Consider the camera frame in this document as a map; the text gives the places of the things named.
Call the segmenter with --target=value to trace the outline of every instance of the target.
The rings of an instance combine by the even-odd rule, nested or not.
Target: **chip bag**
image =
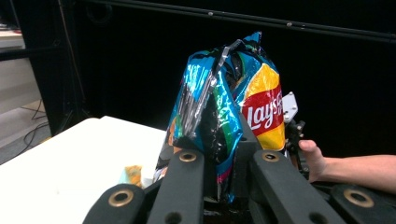
[[[283,148],[279,74],[260,47],[261,35],[257,32],[189,57],[154,181],[165,176],[174,153],[196,149],[204,153],[205,162],[216,164],[216,200],[227,197],[233,155],[243,134],[240,113],[262,148]]]
[[[224,66],[237,109],[262,148],[281,150],[285,126],[279,73],[260,46],[261,37],[261,32],[245,37]]]
[[[205,162],[215,163],[219,200],[227,189],[233,154],[242,136],[239,112],[225,79],[230,47],[198,51],[189,57],[183,74],[154,181],[162,178],[173,153],[197,149]]]

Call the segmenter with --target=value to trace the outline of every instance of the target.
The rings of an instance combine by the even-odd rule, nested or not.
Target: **gold screw hole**
[[[185,161],[185,162],[195,161],[197,159],[197,156],[191,152],[182,152],[178,157],[180,158],[181,161]]]
[[[347,198],[348,201],[356,204],[357,206],[365,208],[374,206],[373,199],[367,194],[361,192],[360,190],[346,189],[344,190],[344,196]]]
[[[120,189],[110,195],[108,203],[113,207],[121,207],[128,204],[134,198],[134,193],[129,189]]]
[[[279,157],[271,152],[262,153],[262,159],[265,161],[279,161]]]

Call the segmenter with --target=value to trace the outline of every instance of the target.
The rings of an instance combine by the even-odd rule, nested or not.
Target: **gray floor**
[[[50,138],[44,112],[17,108],[0,114],[0,165]]]

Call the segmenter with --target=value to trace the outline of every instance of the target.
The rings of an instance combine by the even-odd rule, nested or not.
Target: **table surface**
[[[23,46],[22,34],[15,33],[14,31],[0,31],[0,49]]]
[[[111,117],[82,121],[0,166],[0,223],[82,223],[125,166],[152,174],[164,137]]]

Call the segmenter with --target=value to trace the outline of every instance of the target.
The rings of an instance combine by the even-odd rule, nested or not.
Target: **black wall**
[[[77,2],[74,16],[87,108],[95,117],[165,129],[188,56],[262,31],[282,91],[296,94],[306,138],[328,156],[396,154],[395,44],[128,7],[113,7],[110,20],[100,22],[86,6]],[[102,8],[88,6],[103,18]],[[377,20],[385,21],[377,31],[388,30],[387,17]]]

